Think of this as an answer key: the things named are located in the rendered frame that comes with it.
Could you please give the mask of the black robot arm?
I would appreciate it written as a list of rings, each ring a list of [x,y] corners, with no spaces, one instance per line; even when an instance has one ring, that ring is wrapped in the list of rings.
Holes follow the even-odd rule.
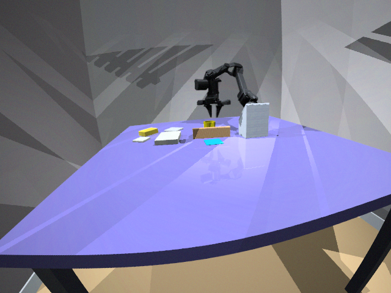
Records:
[[[234,67],[232,72],[228,71],[228,68]],[[237,94],[238,101],[243,107],[246,104],[257,103],[258,97],[255,96],[250,90],[247,89],[246,83],[243,76],[243,66],[238,63],[225,63],[222,66],[215,68],[214,70],[210,69],[205,72],[203,79],[195,79],[195,90],[219,90],[218,82],[222,82],[219,78],[221,74],[228,73],[230,76],[236,77],[236,82],[239,87],[239,94]],[[219,99],[218,95],[213,92],[213,94],[207,93],[205,98],[206,104],[213,104]]]

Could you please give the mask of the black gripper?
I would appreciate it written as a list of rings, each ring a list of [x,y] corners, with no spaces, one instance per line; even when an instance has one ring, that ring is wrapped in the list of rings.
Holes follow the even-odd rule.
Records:
[[[215,92],[215,94],[217,94],[218,97],[219,97],[219,90],[208,90],[207,93],[213,94],[213,92]],[[204,104],[204,107],[207,108],[210,117],[212,117],[212,105],[206,104],[206,101],[205,101],[205,100],[198,100],[198,101],[197,101],[197,105],[203,105],[203,104]],[[216,105],[216,112],[217,112],[216,116],[217,116],[217,118],[218,118],[218,115],[219,115],[219,112],[220,112],[221,107],[222,107],[223,105],[230,105],[230,100],[229,100],[229,99],[222,99],[222,100],[220,101],[220,100],[218,99],[218,100],[215,101],[215,103],[213,103],[213,104],[217,104],[217,105]]]

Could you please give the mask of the yellow rectangular block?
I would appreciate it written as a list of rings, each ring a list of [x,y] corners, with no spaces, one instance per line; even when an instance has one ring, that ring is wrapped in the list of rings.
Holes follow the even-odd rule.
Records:
[[[149,136],[152,134],[158,133],[158,128],[149,128],[142,131],[139,131],[139,136]]]

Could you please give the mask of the yellow cup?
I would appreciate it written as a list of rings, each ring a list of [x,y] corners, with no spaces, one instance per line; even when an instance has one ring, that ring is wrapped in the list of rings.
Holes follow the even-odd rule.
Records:
[[[216,127],[216,121],[214,120],[208,120],[203,122],[204,128],[207,127]]]

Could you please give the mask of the tan wooden plank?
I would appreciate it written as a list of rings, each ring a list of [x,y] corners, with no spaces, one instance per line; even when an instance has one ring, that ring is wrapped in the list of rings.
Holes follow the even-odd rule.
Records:
[[[230,126],[193,128],[192,133],[193,133],[193,139],[230,137]]]

